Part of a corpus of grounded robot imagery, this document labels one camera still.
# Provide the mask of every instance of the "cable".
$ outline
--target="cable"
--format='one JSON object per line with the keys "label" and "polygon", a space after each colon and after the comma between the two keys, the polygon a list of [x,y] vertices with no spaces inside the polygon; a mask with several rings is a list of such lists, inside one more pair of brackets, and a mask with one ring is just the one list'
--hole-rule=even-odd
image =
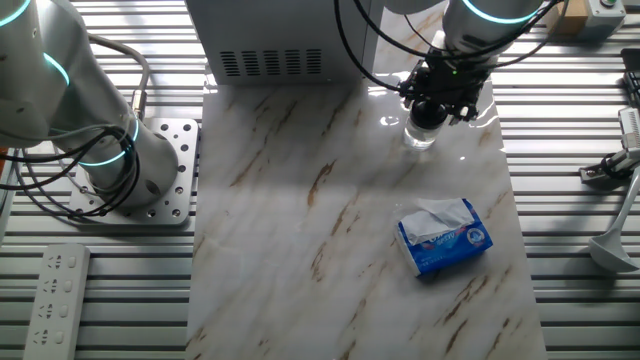
{"label": "cable", "polygon": [[342,45],[344,46],[344,49],[347,51],[347,55],[349,55],[349,58],[351,59],[353,64],[358,68],[358,70],[360,70],[362,75],[364,75],[367,79],[371,80],[376,85],[380,85],[391,91],[398,91],[398,92],[402,91],[402,89],[400,89],[397,86],[389,85],[384,81],[379,80],[378,78],[373,76],[369,71],[367,71],[367,69],[365,69],[364,66],[362,66],[362,64],[360,64],[360,61],[358,60],[356,55],[353,53],[353,50],[351,50],[351,46],[349,46],[347,36],[344,34],[344,28],[342,27],[342,16],[340,15],[340,0],[333,0],[333,10],[336,18],[336,24],[338,25],[338,33],[340,34],[340,39],[342,40]]}
{"label": "cable", "polygon": [[538,46],[536,46],[533,50],[531,50],[530,52],[515,58],[513,60],[510,61],[505,61],[503,63],[499,63],[496,65],[492,65],[492,66],[488,66],[488,67],[481,67],[480,69],[484,70],[493,70],[493,69],[497,69],[497,68],[501,68],[504,66],[509,66],[509,65],[513,65],[515,63],[518,63],[528,57],[533,56],[535,53],[537,53],[538,51],[540,51],[540,49],[542,49],[542,47],[544,47],[545,45],[547,45],[547,43],[549,42],[549,40],[551,40],[551,38],[555,35],[556,31],[558,30],[558,28],[560,27],[560,23],[562,23],[562,21],[565,18],[565,15],[567,14],[567,9],[569,8],[569,0],[564,0],[564,6],[562,7],[562,13],[560,14],[560,17],[558,18],[558,21],[556,21],[556,23],[553,25],[553,27],[551,28],[551,30],[549,30],[549,34],[544,38],[544,40],[542,40],[542,42],[540,42],[540,44],[538,44]]}
{"label": "cable", "polygon": [[12,134],[8,131],[0,129],[0,135],[17,139],[17,140],[23,140],[23,141],[53,141],[53,140],[65,139],[65,138],[75,136],[91,130],[104,130],[107,128],[119,128],[119,126],[118,125],[91,125],[91,126],[87,126],[87,127],[77,129],[77,130],[72,130],[72,131],[65,131],[65,130],[51,128],[51,131],[60,132],[62,134],[44,136],[44,137],[31,137],[31,136],[25,136],[25,135]]}
{"label": "cable", "polygon": [[[93,138],[87,144],[85,144],[85,145],[83,145],[83,146],[81,146],[81,147],[79,147],[77,149],[74,149],[73,151],[80,150],[80,154],[73,160],[73,162],[69,166],[64,168],[58,174],[48,178],[47,180],[44,180],[42,182],[33,183],[33,184],[30,184],[30,185],[26,185],[26,187],[0,184],[0,189],[3,189],[3,190],[24,190],[24,189],[31,190],[31,189],[36,189],[36,188],[44,186],[44,185],[51,184],[52,182],[54,182],[54,181],[62,178],[63,176],[65,176],[65,174],[69,173],[69,171],[71,171],[71,169],[80,162],[82,157],[84,155],[86,155],[91,150],[91,148],[95,144],[97,144],[98,141],[100,141],[100,139],[102,139],[103,137],[108,136],[108,135],[112,135],[112,134],[110,134],[108,131],[105,131],[105,132],[101,133],[100,135],[96,136],[95,138]],[[10,161],[40,163],[39,159],[37,159],[38,161],[30,161],[32,159],[30,159],[30,158],[20,158],[20,157],[16,157],[16,156],[2,155],[2,156],[0,156],[0,158],[3,158],[5,160],[10,160]]]}
{"label": "cable", "polygon": [[409,20],[409,17],[408,17],[406,14],[404,15],[404,19],[405,19],[405,20],[407,20],[407,25],[409,25],[409,27],[410,27],[410,28],[411,28],[411,30],[414,32],[414,34],[418,35],[418,37],[419,37],[420,39],[422,39],[422,41],[423,41],[425,44],[429,45],[429,47],[431,47],[431,48],[433,48],[433,49],[436,49],[436,50],[439,50],[439,51],[442,51],[442,52],[444,52],[444,51],[449,52],[449,50],[440,49],[439,47],[434,46],[434,45],[433,45],[432,43],[430,43],[427,39],[425,39],[425,38],[424,38],[424,36],[422,36],[422,34],[420,34],[420,32],[419,32],[418,30],[416,30],[416,28],[415,28],[415,27],[413,27],[413,24],[411,23],[411,20]]}
{"label": "cable", "polygon": [[371,18],[369,17],[369,14],[367,14],[367,11],[364,9],[364,7],[362,6],[362,3],[360,2],[360,0],[353,0],[354,4],[356,5],[356,8],[358,9],[358,11],[360,12],[360,15],[362,16],[362,18],[367,22],[367,24],[369,25],[369,27],[371,27],[371,29],[373,29],[373,31],[376,32],[376,34],[378,34],[380,37],[382,37],[383,39],[385,39],[387,42],[389,42],[391,45],[404,50],[405,52],[408,52],[409,54],[412,55],[416,55],[416,56],[420,56],[423,57],[425,59],[430,59],[430,58],[439,58],[442,60],[464,60],[464,59],[471,59],[477,56],[481,56],[481,55],[486,55],[492,51],[495,51],[497,49],[500,49],[501,47],[508,45],[510,42],[514,41],[515,39],[517,39],[520,35],[524,34],[526,31],[528,31],[529,29],[531,29],[531,27],[533,27],[533,25],[535,25],[536,22],[538,22],[543,16],[544,14],[546,14],[552,7],[553,5],[555,5],[558,1],[557,0],[552,0],[547,6],[545,6],[544,8],[538,9],[536,15],[529,20],[529,22],[523,26],[520,30],[518,30],[514,35],[509,36],[505,39],[503,39],[502,41],[499,41],[498,43],[484,49],[484,50],[480,50],[474,53],[468,53],[468,54],[460,54],[460,55],[453,55],[453,56],[443,56],[443,55],[435,55],[435,54],[427,54],[427,53],[423,53],[420,51],[416,51],[410,47],[407,47],[401,43],[399,43],[398,41],[392,39],[391,37],[389,37],[389,35],[387,35],[386,33],[384,33],[382,30],[380,30],[380,28],[373,22],[373,20],[371,20]]}
{"label": "cable", "polygon": [[136,50],[124,45],[120,42],[109,40],[103,38],[102,36],[89,34],[89,40],[106,48],[121,52],[123,54],[130,55],[133,57],[139,64],[142,66],[142,79],[140,79],[140,84],[138,85],[137,90],[145,91],[147,89],[147,83],[149,82],[149,77],[151,75],[151,69],[149,68],[149,63],[147,59],[142,56]]}
{"label": "cable", "polygon": [[[46,207],[44,204],[40,203],[29,191],[28,188],[29,186],[26,185],[24,183],[24,179],[22,178],[22,174],[19,171],[19,167],[17,167],[16,169],[16,174],[18,176],[18,181],[20,182],[20,186],[22,187],[22,191],[24,191],[24,193],[31,199],[31,201],[33,201],[40,209],[42,209],[43,211],[53,215],[53,216],[67,216],[68,218],[86,218],[86,217],[92,217],[92,216],[104,216],[107,213],[113,211],[114,209],[116,209],[118,206],[120,206],[133,192],[133,190],[135,189],[139,177],[140,177],[140,159],[137,156],[136,152],[135,152],[135,145],[132,141],[132,139],[127,136],[127,142],[125,144],[122,144],[123,149],[130,149],[131,151],[128,152],[130,154],[129,157],[127,157],[128,161],[127,164],[125,165],[125,169],[127,167],[130,167],[131,169],[135,169],[135,177],[133,179],[133,181],[131,182],[131,185],[129,185],[128,189],[126,188],[126,183],[128,182],[128,180],[131,179],[131,174],[133,173],[132,171],[127,171],[126,172],[126,176],[125,176],[125,181],[121,182],[120,185],[118,186],[118,189],[115,193],[115,195],[113,195],[112,197],[110,197],[107,201],[104,202],[104,204],[102,204],[101,206],[89,211],[89,212],[78,212],[76,210],[70,209],[68,207],[66,207],[65,205],[63,205],[62,203],[58,202],[57,200],[55,200],[53,197],[51,197],[49,194],[46,193],[46,191],[42,188],[41,184],[39,183],[36,179],[36,176],[34,174],[33,168],[31,167],[31,164],[26,163],[26,167],[27,170],[29,172],[30,177],[33,179],[34,183],[37,183],[40,186],[38,187],[38,190],[42,193],[42,195],[44,195],[49,201],[51,201],[52,204],[56,205],[57,207],[59,207],[60,209],[64,210],[64,212],[61,211],[55,211],[52,210],[48,207]],[[26,150],[23,149],[23,153],[25,154],[25,156],[27,155]]]}
{"label": "cable", "polygon": [[[60,150],[58,150],[58,148],[56,146],[53,146],[53,152],[56,153],[56,155],[60,155]],[[61,168],[64,168],[66,166],[66,164],[62,161],[62,159],[58,160],[58,164],[60,165]],[[124,181],[126,181],[133,174],[134,170],[135,170],[134,168],[131,168],[131,170],[129,170],[129,172],[125,176],[123,176],[121,180],[118,180],[118,182],[116,182],[115,184],[109,186],[108,188],[100,188],[100,187],[97,187],[95,185],[93,185],[93,188],[98,190],[99,192],[101,192],[103,194],[112,193],[112,192],[116,191],[117,188],[120,185],[122,185],[122,183]],[[69,179],[69,181],[71,181],[71,183],[76,188],[78,188],[78,190],[82,191],[83,193],[88,194],[88,195],[92,195],[92,196],[100,196],[98,193],[93,192],[91,190],[88,190],[86,186],[80,185],[80,183],[78,183],[76,181],[75,177],[71,176],[71,174],[66,174],[66,177],[67,177],[67,179]]]}
{"label": "cable", "polygon": [[[344,28],[342,26],[342,16],[340,14],[340,0],[333,0],[333,9],[334,9],[334,14],[335,14],[335,18],[336,18],[336,24],[338,26],[338,33],[340,34],[340,40],[342,40],[342,45],[344,46],[345,50],[347,51],[347,55],[349,55],[349,58],[351,59],[353,64],[358,68],[358,70],[360,70],[360,72],[367,79],[371,80],[376,85],[382,86],[382,87],[384,87],[384,88],[386,88],[388,90],[391,90],[391,91],[405,92],[405,90],[403,90],[403,89],[401,89],[401,88],[399,88],[397,86],[389,85],[389,84],[385,83],[384,81],[376,78],[367,69],[365,69],[364,66],[362,66],[362,64],[360,64],[360,61],[358,60],[356,55],[353,53],[353,50],[351,50],[351,46],[349,46],[349,41],[347,40],[347,36],[344,33]],[[450,92],[450,91],[459,91],[459,90],[467,89],[469,86],[474,86],[474,85],[481,85],[481,84],[471,84],[471,85],[466,85],[466,86],[457,86],[457,87],[452,87],[452,88],[437,89],[437,90],[430,91],[428,93],[421,92],[420,94],[421,95],[429,95],[429,94],[437,94],[437,93]],[[413,92],[412,91],[406,91],[406,93],[412,94]]]}

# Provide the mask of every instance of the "white appliance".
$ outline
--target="white appliance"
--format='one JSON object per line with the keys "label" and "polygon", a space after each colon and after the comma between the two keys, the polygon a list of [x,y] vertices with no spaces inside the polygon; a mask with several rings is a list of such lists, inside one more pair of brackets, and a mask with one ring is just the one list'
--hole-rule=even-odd
{"label": "white appliance", "polygon": [[[186,0],[216,83],[259,85],[361,78],[340,41],[330,0]],[[363,0],[377,24],[384,0]],[[341,1],[353,52],[371,71],[378,37]]]}

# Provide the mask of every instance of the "mounting hole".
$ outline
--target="mounting hole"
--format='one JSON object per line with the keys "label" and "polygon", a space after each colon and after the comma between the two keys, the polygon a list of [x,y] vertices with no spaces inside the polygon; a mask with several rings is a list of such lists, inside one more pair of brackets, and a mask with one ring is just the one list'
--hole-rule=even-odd
{"label": "mounting hole", "polygon": [[153,181],[145,180],[144,181],[144,186],[146,186],[147,190],[149,190],[149,192],[152,193],[153,195],[156,195],[156,196],[160,196],[161,195],[160,188]]}

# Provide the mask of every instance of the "teal light ring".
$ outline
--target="teal light ring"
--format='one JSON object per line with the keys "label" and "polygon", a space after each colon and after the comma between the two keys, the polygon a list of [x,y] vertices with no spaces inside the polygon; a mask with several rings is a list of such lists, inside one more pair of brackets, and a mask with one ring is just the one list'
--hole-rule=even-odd
{"label": "teal light ring", "polygon": [[20,6],[20,8],[16,10],[16,12],[9,15],[9,17],[0,20],[0,27],[3,27],[8,23],[12,22],[13,20],[17,19],[20,15],[22,15],[22,13],[24,13],[27,10],[27,8],[29,7],[29,4],[31,4],[31,0],[25,0],[24,4],[22,4],[22,6]]}
{"label": "teal light ring", "polygon": [[[136,131],[133,133],[133,142],[136,141],[136,139],[138,138],[138,130],[140,130],[140,124],[138,124],[138,119],[136,119]],[[89,163],[83,163],[83,162],[79,162],[78,164],[82,165],[82,166],[102,166],[102,165],[107,165],[107,164],[111,164],[112,162],[120,159],[121,157],[124,156],[126,152],[123,150],[120,152],[120,154],[112,157],[109,160],[103,161],[103,162],[99,162],[99,163],[93,163],[93,164],[89,164]]]}
{"label": "teal light ring", "polygon": [[67,74],[67,72],[64,70],[64,68],[62,67],[62,65],[58,64],[57,61],[55,61],[54,58],[52,58],[51,56],[49,56],[49,54],[44,54],[44,58],[45,60],[47,60],[47,62],[51,65],[53,65],[54,68],[58,69],[58,71],[60,72],[60,74],[62,74],[62,77],[64,77],[64,81],[67,82],[67,86],[69,86],[69,74]]}
{"label": "teal light ring", "polygon": [[537,12],[538,10],[536,9],[536,11],[532,12],[531,14],[527,15],[527,16],[523,16],[521,18],[515,18],[515,19],[503,19],[503,18],[498,18],[495,16],[491,16],[485,12],[482,12],[482,10],[478,9],[477,7],[475,7],[470,0],[462,0],[462,2],[467,5],[467,7],[469,8],[469,10],[471,10],[474,14],[480,16],[481,18],[497,23],[497,24],[518,24],[521,22],[525,22],[529,19],[531,19]]}

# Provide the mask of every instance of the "marble surface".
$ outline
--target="marble surface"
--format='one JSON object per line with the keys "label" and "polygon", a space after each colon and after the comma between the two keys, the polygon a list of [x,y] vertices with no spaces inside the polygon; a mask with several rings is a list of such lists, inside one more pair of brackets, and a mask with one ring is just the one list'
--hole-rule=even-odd
{"label": "marble surface", "polygon": [[[440,10],[412,18],[428,33]],[[385,13],[415,41],[401,24]],[[395,55],[391,83],[415,64]],[[546,358],[490,83],[479,105],[418,153],[368,82],[207,95],[187,359]],[[494,246],[416,279],[392,214],[417,197],[469,199]]]}

